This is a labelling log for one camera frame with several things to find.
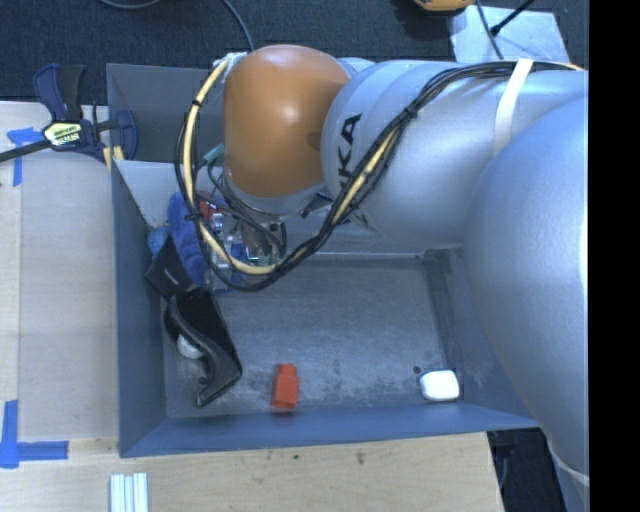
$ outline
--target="blue tape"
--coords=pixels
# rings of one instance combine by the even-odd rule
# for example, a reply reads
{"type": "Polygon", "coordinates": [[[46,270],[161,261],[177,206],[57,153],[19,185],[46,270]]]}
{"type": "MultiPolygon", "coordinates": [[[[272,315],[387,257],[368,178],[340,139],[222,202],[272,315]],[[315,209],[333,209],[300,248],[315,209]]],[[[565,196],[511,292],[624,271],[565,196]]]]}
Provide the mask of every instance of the blue tape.
{"type": "Polygon", "coordinates": [[[15,469],[20,462],[32,460],[65,460],[69,458],[69,441],[18,442],[18,401],[4,404],[0,468],[15,469]]]}
{"type": "MultiPolygon", "coordinates": [[[[7,137],[11,139],[16,145],[16,148],[24,146],[25,144],[31,144],[33,142],[40,142],[44,140],[42,133],[34,130],[33,128],[22,128],[20,130],[9,130],[7,137]]],[[[22,183],[22,157],[16,158],[13,165],[13,186],[17,187],[22,183]]]]}

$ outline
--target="black cable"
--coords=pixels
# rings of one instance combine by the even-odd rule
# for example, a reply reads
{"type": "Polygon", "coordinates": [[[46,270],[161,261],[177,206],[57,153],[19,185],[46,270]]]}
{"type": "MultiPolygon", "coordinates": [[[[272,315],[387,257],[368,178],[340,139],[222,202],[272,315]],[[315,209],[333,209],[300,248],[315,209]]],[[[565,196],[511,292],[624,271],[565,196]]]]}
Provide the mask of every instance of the black cable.
{"type": "Polygon", "coordinates": [[[284,222],[280,223],[280,236],[282,237],[280,258],[284,258],[285,254],[287,254],[287,227],[284,225],[284,222]]]}
{"type": "MultiPolygon", "coordinates": [[[[347,182],[343,185],[340,193],[335,198],[321,228],[313,237],[298,245],[296,249],[294,249],[289,255],[285,256],[269,273],[251,276],[251,278],[255,278],[257,280],[249,281],[245,279],[246,275],[240,272],[234,266],[233,260],[229,257],[228,253],[227,257],[229,260],[229,266],[232,275],[235,275],[242,284],[238,284],[238,282],[233,282],[231,279],[227,278],[227,276],[223,274],[221,269],[217,268],[209,258],[208,262],[213,271],[216,273],[216,275],[218,275],[218,277],[221,278],[221,280],[225,284],[242,291],[262,290],[277,281],[279,278],[286,275],[306,258],[316,253],[327,242],[334,229],[338,225],[344,223],[348,219],[348,217],[353,214],[353,212],[362,203],[362,201],[364,201],[364,199],[366,199],[366,197],[371,193],[382,176],[384,176],[385,171],[387,170],[389,163],[391,162],[393,155],[395,154],[398,142],[402,137],[404,129],[413,119],[416,118],[417,114],[422,108],[424,108],[430,101],[436,98],[446,87],[458,80],[466,78],[506,78],[513,73],[516,64],[516,61],[487,62],[465,67],[449,68],[436,74],[421,89],[418,96],[406,108],[404,108],[400,112],[400,114],[392,119],[391,122],[387,124],[387,126],[385,126],[385,128],[380,132],[375,141],[370,145],[365,155],[356,165],[347,182]],[[390,138],[390,143],[388,144],[386,151],[384,151],[384,153],[381,155],[375,168],[369,172],[367,170],[369,162],[372,161],[372,158],[378,152],[378,148],[380,148],[381,145],[385,143],[385,141],[387,141],[387,138],[390,138]],[[347,194],[349,194],[350,189],[354,185],[355,181],[358,180],[365,172],[368,173],[367,181],[365,181],[365,185],[367,186],[363,186],[362,189],[360,189],[358,193],[356,193],[350,205],[340,214],[340,216],[338,216],[338,213],[340,213],[342,205],[346,200],[347,194]]],[[[551,69],[574,70],[574,68],[560,63],[534,62],[531,72],[551,69]]],[[[186,186],[184,183],[182,172],[180,170],[180,162],[182,161],[181,148],[184,139],[185,124],[186,119],[181,126],[178,142],[176,145],[176,154],[174,161],[176,179],[178,180],[178,184],[184,196],[185,203],[187,204],[188,209],[193,213],[194,221],[201,223],[201,225],[203,225],[204,228],[208,230],[209,233],[211,233],[216,242],[218,242],[218,245],[222,247],[223,250],[225,250],[224,245],[219,241],[217,234],[213,231],[208,223],[204,222],[202,216],[198,211],[195,211],[194,205],[191,204],[188,199],[189,196],[187,195],[186,186]]]]}
{"type": "Polygon", "coordinates": [[[502,471],[500,472],[500,480],[498,485],[500,486],[500,492],[504,493],[504,484],[507,482],[507,476],[509,475],[509,457],[502,457],[502,471]]]}
{"type": "Polygon", "coordinates": [[[484,27],[484,31],[486,32],[487,37],[489,38],[489,42],[491,43],[491,46],[493,46],[493,51],[496,52],[496,55],[500,60],[504,60],[504,55],[500,51],[500,48],[498,48],[498,44],[496,43],[496,40],[494,37],[495,35],[497,35],[498,32],[494,34],[493,29],[489,28],[487,17],[484,15],[484,6],[482,5],[482,2],[480,0],[476,0],[476,4],[478,4],[478,14],[480,14],[480,21],[482,21],[482,26],[484,27]]]}
{"type": "Polygon", "coordinates": [[[251,34],[249,34],[249,29],[247,28],[247,25],[245,25],[244,21],[240,17],[240,14],[238,14],[238,11],[235,10],[235,8],[233,7],[233,5],[231,5],[231,2],[229,2],[229,0],[222,0],[222,1],[224,5],[227,6],[227,9],[231,11],[231,14],[233,14],[236,21],[240,25],[240,28],[242,28],[242,31],[244,32],[244,35],[247,38],[247,42],[249,43],[249,49],[253,51],[255,48],[253,46],[253,40],[251,39],[251,34]]]}
{"type": "Polygon", "coordinates": [[[214,183],[214,191],[217,189],[222,194],[222,198],[224,199],[227,206],[221,206],[223,210],[229,212],[234,218],[245,222],[250,225],[254,230],[260,233],[260,236],[263,238],[263,241],[266,242],[266,238],[269,238],[271,242],[276,246],[278,252],[282,251],[281,242],[278,238],[267,228],[265,228],[262,224],[252,219],[248,214],[245,214],[242,211],[241,207],[238,207],[238,203],[235,198],[226,190],[223,185],[224,181],[222,179],[222,174],[216,179],[213,177],[213,170],[209,170],[210,167],[207,167],[207,171],[209,173],[209,179],[214,183]]]}
{"type": "Polygon", "coordinates": [[[126,9],[126,10],[135,10],[135,9],[146,9],[147,7],[151,7],[159,3],[161,0],[149,0],[143,4],[119,4],[118,2],[114,2],[112,0],[98,0],[109,7],[114,7],[115,9],[126,9]]]}
{"type": "Polygon", "coordinates": [[[498,32],[500,32],[511,20],[513,20],[516,16],[520,15],[522,11],[524,11],[527,7],[529,7],[535,0],[527,0],[520,7],[518,7],[515,11],[513,11],[509,16],[503,19],[500,23],[491,27],[489,32],[492,36],[497,36],[498,32]]]}

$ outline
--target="black plastic part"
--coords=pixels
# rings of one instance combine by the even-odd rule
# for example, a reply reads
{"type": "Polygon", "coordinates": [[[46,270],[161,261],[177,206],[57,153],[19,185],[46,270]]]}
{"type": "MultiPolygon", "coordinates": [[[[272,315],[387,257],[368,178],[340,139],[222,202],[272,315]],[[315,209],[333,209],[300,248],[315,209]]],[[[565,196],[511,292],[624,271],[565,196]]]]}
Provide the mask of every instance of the black plastic part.
{"type": "Polygon", "coordinates": [[[196,405],[204,407],[222,395],[242,375],[242,366],[215,299],[200,288],[173,296],[165,312],[170,335],[184,338],[205,354],[208,378],[196,395],[196,405]]]}
{"type": "Polygon", "coordinates": [[[138,127],[132,110],[118,110],[116,112],[118,121],[120,147],[127,160],[133,160],[138,150],[138,127]]]}
{"type": "Polygon", "coordinates": [[[193,285],[171,237],[167,238],[144,277],[167,300],[186,293],[193,285]]]}
{"type": "Polygon", "coordinates": [[[0,163],[13,160],[14,158],[18,158],[20,156],[30,155],[31,153],[36,153],[37,151],[42,151],[43,149],[47,149],[50,145],[51,143],[45,139],[41,140],[40,142],[33,142],[32,144],[27,144],[26,146],[20,146],[15,149],[10,149],[9,151],[0,153],[0,163]]]}
{"type": "Polygon", "coordinates": [[[300,216],[303,219],[306,219],[312,211],[323,208],[328,204],[331,204],[332,202],[333,199],[331,197],[324,194],[316,194],[311,202],[304,208],[304,210],[300,212],[300,216]]]}

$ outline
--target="yellow label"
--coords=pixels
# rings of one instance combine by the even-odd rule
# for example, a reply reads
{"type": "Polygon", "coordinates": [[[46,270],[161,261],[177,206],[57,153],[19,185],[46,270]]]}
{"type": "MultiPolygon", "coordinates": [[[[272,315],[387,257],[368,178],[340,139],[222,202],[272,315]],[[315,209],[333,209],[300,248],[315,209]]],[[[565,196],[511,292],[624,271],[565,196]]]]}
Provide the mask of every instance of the yellow label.
{"type": "Polygon", "coordinates": [[[76,123],[55,123],[44,131],[44,136],[53,146],[63,146],[80,140],[82,126],[76,123]]]}

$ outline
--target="white tape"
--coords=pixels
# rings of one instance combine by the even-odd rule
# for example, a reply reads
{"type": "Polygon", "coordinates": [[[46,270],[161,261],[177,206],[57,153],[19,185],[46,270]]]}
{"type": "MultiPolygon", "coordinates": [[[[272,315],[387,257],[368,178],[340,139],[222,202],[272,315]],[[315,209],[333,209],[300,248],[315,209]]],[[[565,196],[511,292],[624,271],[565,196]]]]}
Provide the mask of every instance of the white tape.
{"type": "Polygon", "coordinates": [[[498,110],[496,111],[496,129],[493,143],[493,155],[497,155],[511,140],[513,112],[520,90],[533,66],[533,59],[519,59],[505,87],[498,110]]]}
{"type": "Polygon", "coordinates": [[[227,65],[227,69],[224,70],[222,74],[222,78],[220,79],[220,84],[224,84],[227,81],[227,77],[231,70],[247,56],[247,52],[236,52],[236,53],[227,53],[222,59],[218,59],[213,62],[213,67],[215,68],[218,64],[220,64],[224,59],[229,60],[229,64],[227,65]]]}

